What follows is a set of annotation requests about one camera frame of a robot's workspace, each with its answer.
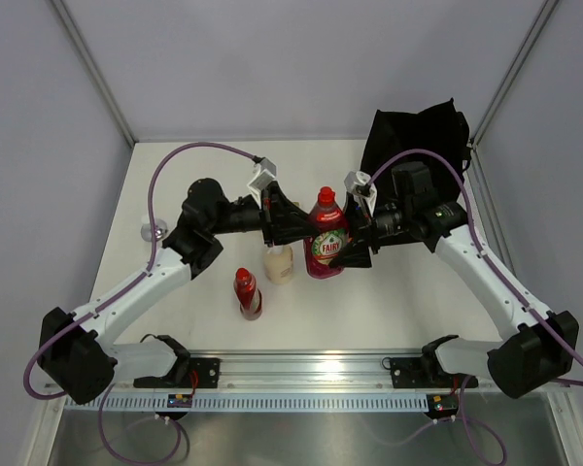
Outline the black canvas bag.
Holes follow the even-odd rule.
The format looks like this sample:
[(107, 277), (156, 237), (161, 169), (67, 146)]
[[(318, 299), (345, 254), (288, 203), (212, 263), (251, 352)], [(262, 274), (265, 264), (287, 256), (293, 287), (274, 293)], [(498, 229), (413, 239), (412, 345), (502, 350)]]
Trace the black canvas bag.
[[(365, 143), (360, 170), (373, 175), (386, 161), (406, 150), (430, 150), (444, 158), (463, 181), (463, 171), (470, 161), (469, 126), (457, 111), (454, 99), (436, 104), (416, 114), (376, 111)], [(448, 169), (438, 160), (423, 154), (411, 154), (398, 163), (420, 161), (431, 173), (432, 182), (443, 201), (456, 201), (461, 191)], [(394, 197), (393, 180), (388, 169), (377, 180), (378, 203)]]

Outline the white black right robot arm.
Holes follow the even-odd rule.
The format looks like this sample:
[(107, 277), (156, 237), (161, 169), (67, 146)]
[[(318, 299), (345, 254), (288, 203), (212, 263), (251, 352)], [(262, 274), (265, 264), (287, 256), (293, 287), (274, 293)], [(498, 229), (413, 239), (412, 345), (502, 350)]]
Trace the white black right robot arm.
[(368, 268), (372, 255), (388, 241), (409, 236), (463, 280), (500, 336), (497, 342), (484, 342), (448, 335), (424, 345), (419, 364), (425, 381), (439, 386), (466, 376), (489, 379), (518, 399), (566, 374), (579, 332), (572, 314), (550, 311), (515, 279), (482, 243), (466, 209), (440, 198), (426, 164), (399, 164), (391, 177), (394, 198), (379, 206), (368, 174), (347, 175), (344, 214), (351, 240), (333, 266)]

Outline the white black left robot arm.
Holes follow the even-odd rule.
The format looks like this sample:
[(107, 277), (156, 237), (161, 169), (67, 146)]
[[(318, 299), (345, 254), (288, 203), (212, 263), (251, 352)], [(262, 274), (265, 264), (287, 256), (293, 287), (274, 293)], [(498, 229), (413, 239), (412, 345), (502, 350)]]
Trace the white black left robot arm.
[(247, 195), (234, 202), (217, 181), (194, 182), (176, 227), (143, 269), (72, 313), (55, 308), (45, 315), (39, 367), (79, 405), (118, 382), (188, 385), (190, 353), (175, 339), (161, 335), (137, 344), (119, 344), (117, 339), (149, 308), (216, 260), (223, 250), (218, 235), (251, 231), (261, 232), (268, 246), (288, 245), (318, 232), (277, 182), (262, 190), (259, 201)]

